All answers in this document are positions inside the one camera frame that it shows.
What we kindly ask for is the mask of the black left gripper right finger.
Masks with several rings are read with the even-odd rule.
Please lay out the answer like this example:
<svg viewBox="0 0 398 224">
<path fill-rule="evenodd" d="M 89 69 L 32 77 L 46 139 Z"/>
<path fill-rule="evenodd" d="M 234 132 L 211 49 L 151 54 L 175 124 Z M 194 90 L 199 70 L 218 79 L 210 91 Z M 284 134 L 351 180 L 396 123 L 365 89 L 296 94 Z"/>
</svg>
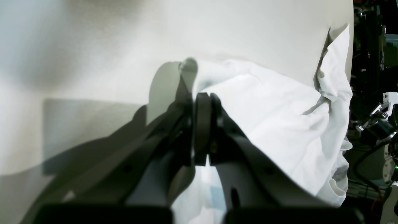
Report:
<svg viewBox="0 0 398 224">
<path fill-rule="evenodd" d="M 364 224 L 357 209 L 329 206 L 296 184 L 250 142 L 214 93 L 195 100 L 194 159 L 216 167 L 227 207 L 223 224 Z"/>
</svg>

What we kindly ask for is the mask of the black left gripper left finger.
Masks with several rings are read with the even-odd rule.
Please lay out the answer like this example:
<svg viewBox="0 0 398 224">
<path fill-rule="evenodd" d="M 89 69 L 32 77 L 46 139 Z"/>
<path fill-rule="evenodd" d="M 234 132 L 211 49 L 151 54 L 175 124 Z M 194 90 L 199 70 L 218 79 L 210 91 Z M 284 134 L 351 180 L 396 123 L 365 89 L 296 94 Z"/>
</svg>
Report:
<svg viewBox="0 0 398 224">
<path fill-rule="evenodd" d="M 23 224 L 172 224 L 171 206 L 195 177 L 193 101 L 178 97 L 138 129 L 135 118 L 108 137 L 84 143 L 34 202 Z"/>
</svg>

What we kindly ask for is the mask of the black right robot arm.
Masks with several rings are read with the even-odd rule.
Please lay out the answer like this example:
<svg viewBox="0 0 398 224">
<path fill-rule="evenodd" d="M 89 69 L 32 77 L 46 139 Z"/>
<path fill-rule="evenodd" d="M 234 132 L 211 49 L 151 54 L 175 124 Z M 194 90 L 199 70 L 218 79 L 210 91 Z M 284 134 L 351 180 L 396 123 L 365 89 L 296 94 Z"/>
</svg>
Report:
<svg viewBox="0 0 398 224">
<path fill-rule="evenodd" d="M 381 224 L 397 223 L 397 1 L 354 0 L 350 127 L 368 149 L 354 162 L 354 176 L 374 190 L 374 211 Z M 375 152 L 383 151 L 380 187 L 360 172 Z"/>
</svg>

